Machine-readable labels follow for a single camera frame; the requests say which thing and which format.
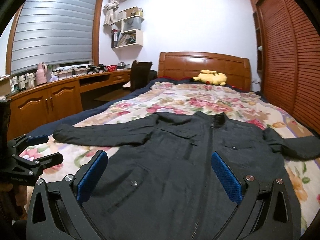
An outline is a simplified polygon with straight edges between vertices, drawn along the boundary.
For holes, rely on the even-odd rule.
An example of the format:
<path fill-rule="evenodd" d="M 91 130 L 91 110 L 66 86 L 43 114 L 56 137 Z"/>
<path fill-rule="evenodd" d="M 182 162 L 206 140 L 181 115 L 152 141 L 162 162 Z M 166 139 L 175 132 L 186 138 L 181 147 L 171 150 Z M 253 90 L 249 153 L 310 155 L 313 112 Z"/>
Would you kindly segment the black jacket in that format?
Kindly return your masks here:
<path fill-rule="evenodd" d="M 117 147 L 85 204 L 106 239 L 212 239 L 235 208 L 211 167 L 213 152 L 241 176 L 284 181 L 293 232 L 300 237 L 300 204 L 284 167 L 286 158 L 319 157 L 314 136 L 284 139 L 274 129 L 225 114 L 153 113 L 118 124 L 57 126 L 64 144 Z"/>

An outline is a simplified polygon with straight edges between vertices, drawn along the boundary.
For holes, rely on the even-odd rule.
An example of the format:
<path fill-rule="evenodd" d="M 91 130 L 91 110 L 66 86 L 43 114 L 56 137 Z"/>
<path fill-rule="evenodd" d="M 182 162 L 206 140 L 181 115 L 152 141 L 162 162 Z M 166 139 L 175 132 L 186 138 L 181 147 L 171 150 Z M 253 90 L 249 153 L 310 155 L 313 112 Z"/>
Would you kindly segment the wooden desk cabinet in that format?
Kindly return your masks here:
<path fill-rule="evenodd" d="M 130 80 L 130 70 L 79 75 L 54 81 L 11 96 L 7 139 L 83 111 L 81 94 Z"/>

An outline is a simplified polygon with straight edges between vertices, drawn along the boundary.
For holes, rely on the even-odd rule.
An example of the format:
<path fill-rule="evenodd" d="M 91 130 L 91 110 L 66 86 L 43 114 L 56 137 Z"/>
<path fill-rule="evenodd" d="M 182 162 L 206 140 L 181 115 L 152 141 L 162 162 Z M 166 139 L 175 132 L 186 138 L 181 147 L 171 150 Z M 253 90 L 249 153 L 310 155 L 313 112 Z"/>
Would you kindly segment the pink thermos jug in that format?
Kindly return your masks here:
<path fill-rule="evenodd" d="M 36 71 L 36 85 L 42 85 L 47 83 L 47 65 L 41 62 L 37 65 Z"/>

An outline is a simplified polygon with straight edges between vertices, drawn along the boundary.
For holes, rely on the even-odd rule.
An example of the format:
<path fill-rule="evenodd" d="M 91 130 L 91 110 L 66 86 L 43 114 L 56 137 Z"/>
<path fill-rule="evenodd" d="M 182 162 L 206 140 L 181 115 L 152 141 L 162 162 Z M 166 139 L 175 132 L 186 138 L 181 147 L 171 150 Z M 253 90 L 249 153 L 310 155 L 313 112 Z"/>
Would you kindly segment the red basket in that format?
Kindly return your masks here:
<path fill-rule="evenodd" d="M 108 72 L 114 72 L 117 70 L 117 65 L 116 64 L 112 64 L 112 65 L 109 65 L 109 66 L 106 66 L 106 69 Z"/>

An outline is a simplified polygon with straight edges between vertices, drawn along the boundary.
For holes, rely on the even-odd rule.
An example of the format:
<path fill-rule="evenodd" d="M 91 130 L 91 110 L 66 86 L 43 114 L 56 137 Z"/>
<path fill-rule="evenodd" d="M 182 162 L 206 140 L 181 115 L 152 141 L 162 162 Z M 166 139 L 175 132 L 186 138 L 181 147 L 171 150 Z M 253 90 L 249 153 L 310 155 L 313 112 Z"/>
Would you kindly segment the grey window blind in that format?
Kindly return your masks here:
<path fill-rule="evenodd" d="M 11 73 L 34 70 L 39 63 L 92 61 L 97 1 L 26 0 L 14 31 Z"/>

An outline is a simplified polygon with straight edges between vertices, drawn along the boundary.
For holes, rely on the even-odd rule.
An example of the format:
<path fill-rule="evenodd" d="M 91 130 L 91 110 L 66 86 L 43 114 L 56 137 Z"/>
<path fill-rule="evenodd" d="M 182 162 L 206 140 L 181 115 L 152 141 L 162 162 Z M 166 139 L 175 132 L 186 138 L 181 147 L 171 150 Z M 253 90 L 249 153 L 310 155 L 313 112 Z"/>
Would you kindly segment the dark wooden chair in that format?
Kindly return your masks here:
<path fill-rule="evenodd" d="M 157 72 L 152 70 L 152 62 L 133 61 L 130 71 L 130 81 L 123 85 L 125 90 L 133 92 L 144 88 L 150 81 L 157 79 Z"/>

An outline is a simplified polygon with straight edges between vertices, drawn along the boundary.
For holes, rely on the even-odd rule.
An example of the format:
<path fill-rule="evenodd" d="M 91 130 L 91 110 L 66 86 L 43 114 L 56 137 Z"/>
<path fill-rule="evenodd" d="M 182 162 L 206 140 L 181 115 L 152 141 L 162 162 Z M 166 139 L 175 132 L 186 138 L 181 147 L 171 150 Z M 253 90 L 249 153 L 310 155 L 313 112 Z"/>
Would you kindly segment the floral blanket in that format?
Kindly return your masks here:
<path fill-rule="evenodd" d="M 196 112 L 206 115 L 223 113 L 229 119 L 254 124 L 260 129 L 274 129 L 284 139 L 314 136 L 286 111 L 264 102 L 257 94 L 240 93 L 226 86 L 202 83 L 176 85 L 172 82 L 156 82 L 148 92 L 133 99 L 116 102 L 102 113 L 70 126 L 125 123 L 153 113 L 193 115 Z M 43 172 L 42 178 L 49 183 L 60 181 L 67 174 L 75 174 L 98 150 L 105 151 L 109 160 L 118 148 L 64 144 L 56 141 L 52 133 L 47 143 L 28 147 L 21 153 L 21 157 L 35 161 L 52 153 L 61 153 L 63 162 Z M 319 157 L 298 160 L 288 157 L 284 161 L 285 170 L 300 204 L 301 235 L 319 210 L 319 167 L 316 165 L 318 159 Z"/>

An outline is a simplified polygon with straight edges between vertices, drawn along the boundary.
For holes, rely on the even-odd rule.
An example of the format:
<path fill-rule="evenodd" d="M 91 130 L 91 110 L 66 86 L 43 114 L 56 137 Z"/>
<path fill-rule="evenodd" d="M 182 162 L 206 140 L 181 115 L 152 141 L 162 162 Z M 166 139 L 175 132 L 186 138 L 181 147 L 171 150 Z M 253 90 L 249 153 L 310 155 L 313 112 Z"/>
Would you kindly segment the wooden headboard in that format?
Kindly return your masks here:
<path fill-rule="evenodd" d="M 247 58 L 205 52 L 161 52 L 159 55 L 159 77 L 188 79 L 204 69 L 226 74 L 230 86 L 243 91 L 251 90 L 251 66 Z"/>

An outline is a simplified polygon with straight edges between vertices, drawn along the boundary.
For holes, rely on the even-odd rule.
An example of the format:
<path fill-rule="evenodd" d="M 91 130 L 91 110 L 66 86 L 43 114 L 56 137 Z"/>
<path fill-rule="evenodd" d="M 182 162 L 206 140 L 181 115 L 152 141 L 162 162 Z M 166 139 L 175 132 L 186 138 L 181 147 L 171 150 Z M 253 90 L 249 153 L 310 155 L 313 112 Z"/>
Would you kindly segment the yellow plush toy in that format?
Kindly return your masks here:
<path fill-rule="evenodd" d="M 191 81 L 200 81 L 207 85 L 225 86 L 227 82 L 227 76 L 223 73 L 213 70 L 201 70 L 198 76 L 192 77 Z"/>

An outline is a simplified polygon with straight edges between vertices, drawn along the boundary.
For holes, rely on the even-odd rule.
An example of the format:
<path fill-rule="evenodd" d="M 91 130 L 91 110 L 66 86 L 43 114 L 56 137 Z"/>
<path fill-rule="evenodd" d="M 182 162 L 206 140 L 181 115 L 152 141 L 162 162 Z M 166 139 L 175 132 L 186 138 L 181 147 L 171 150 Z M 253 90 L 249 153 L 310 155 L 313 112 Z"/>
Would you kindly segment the louvered wooden wardrobe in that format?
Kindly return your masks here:
<path fill-rule="evenodd" d="M 271 104 L 319 132 L 319 34 L 295 0 L 250 0 L 261 91 Z"/>

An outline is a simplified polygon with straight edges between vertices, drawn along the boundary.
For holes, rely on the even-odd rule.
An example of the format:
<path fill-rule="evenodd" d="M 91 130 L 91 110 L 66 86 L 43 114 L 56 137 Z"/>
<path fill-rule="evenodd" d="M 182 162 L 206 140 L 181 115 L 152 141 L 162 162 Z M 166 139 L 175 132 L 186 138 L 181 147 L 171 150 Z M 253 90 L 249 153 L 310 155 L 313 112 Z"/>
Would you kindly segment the white wall shelf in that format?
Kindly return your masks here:
<path fill-rule="evenodd" d="M 111 48 L 142 47 L 143 9 L 131 7 L 126 10 L 116 11 L 115 16 L 111 31 Z"/>

